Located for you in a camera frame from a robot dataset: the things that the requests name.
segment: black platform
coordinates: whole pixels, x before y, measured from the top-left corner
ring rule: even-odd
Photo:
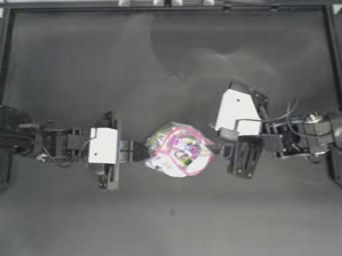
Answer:
[[[167,122],[213,138],[231,79],[298,112],[338,106],[321,12],[19,12],[4,103],[35,120],[91,126],[117,111],[123,137],[143,141]],[[255,178],[219,159],[174,179],[122,166],[121,190],[71,169],[16,158],[0,198],[0,254],[340,255],[342,190],[326,163],[264,154]]]

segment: robotic arm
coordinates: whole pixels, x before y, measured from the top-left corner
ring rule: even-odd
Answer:
[[[268,103],[262,93],[238,82],[223,94],[215,130],[229,172],[251,179],[264,149],[281,159],[301,156],[313,163],[329,155],[333,179],[342,186],[342,111],[292,116],[296,100],[286,114],[270,119]],[[122,140],[121,131],[113,112],[91,129],[62,129],[35,124],[24,111],[0,106],[0,149],[63,168],[84,161],[97,170],[101,188],[110,190],[119,187],[121,164],[150,157],[145,145]]]
[[[342,186],[342,112],[292,117],[296,100],[284,116],[269,119],[268,102],[264,94],[238,82],[223,94],[215,130],[229,172],[253,178],[264,149],[281,159],[301,156],[313,163],[329,154],[333,179]]]
[[[149,158],[145,145],[122,140],[121,131],[121,121],[113,112],[90,130],[62,129],[35,124],[22,110],[0,107],[0,148],[63,168],[84,161],[97,170],[101,188],[110,190],[119,187],[121,164]]]

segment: cable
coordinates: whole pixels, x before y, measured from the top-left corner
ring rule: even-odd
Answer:
[[[44,153],[47,154],[50,160],[54,162],[54,164],[55,164],[58,167],[60,167],[60,168],[68,168],[68,167],[72,166],[72,164],[75,163],[75,161],[71,161],[71,162],[70,162],[68,164],[66,164],[66,165],[62,164],[62,163],[59,163],[59,161],[56,160],[56,158],[50,154],[48,149],[46,148],[46,146],[42,145],[42,148],[43,148],[43,151],[44,151]]]
[[[7,134],[7,133],[0,133],[0,137],[11,137],[11,138],[18,138],[18,139],[24,139],[32,141],[34,138],[24,136],[24,135],[16,135],[16,134]]]
[[[293,101],[290,101],[290,103],[288,105],[288,111],[290,110],[292,105],[293,105]],[[292,120],[290,120],[290,115],[288,115],[288,117],[286,117],[286,124],[289,126],[289,129],[290,129],[292,133],[296,134],[300,137],[304,137],[304,138],[320,138],[320,137],[325,137],[325,136],[328,136],[333,133],[333,131],[330,131],[328,133],[324,133],[324,134],[306,134],[306,133],[298,132],[293,127]]]
[[[58,159],[50,154],[48,152],[48,149],[46,148],[46,146],[42,145],[42,148],[43,148],[43,151],[44,153],[47,154],[48,158],[51,159],[51,161],[55,163],[56,166],[59,166],[60,168],[68,168],[72,166],[72,164],[82,158],[82,153],[87,147],[87,145],[90,144],[90,142],[97,139],[98,137],[98,130],[97,130],[97,134],[94,137],[91,137],[82,145],[80,149],[79,149],[79,152],[78,152],[78,155],[75,157],[74,160],[71,160],[67,164],[62,164],[59,163]]]
[[[251,122],[273,123],[273,122],[276,122],[276,121],[280,121],[280,120],[288,118],[288,117],[294,113],[294,111],[296,111],[296,109],[297,109],[297,107],[298,107],[298,104],[300,104],[300,100],[298,100],[298,98],[294,98],[294,99],[292,100],[292,102],[293,102],[293,101],[296,101],[294,106],[292,106],[290,109],[288,108],[286,113],[285,113],[284,115],[281,115],[280,117],[276,117],[276,118],[272,118],[272,119],[261,119],[261,120],[258,120],[258,119],[250,119],[250,118],[246,118],[246,119],[245,119],[245,118],[243,118],[243,119],[238,119],[237,122],[241,122],[241,121],[251,121]]]

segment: plastic bag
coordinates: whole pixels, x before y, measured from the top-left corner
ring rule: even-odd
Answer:
[[[193,126],[173,122],[147,139],[151,157],[146,165],[173,177],[195,176],[213,160],[210,144]]]

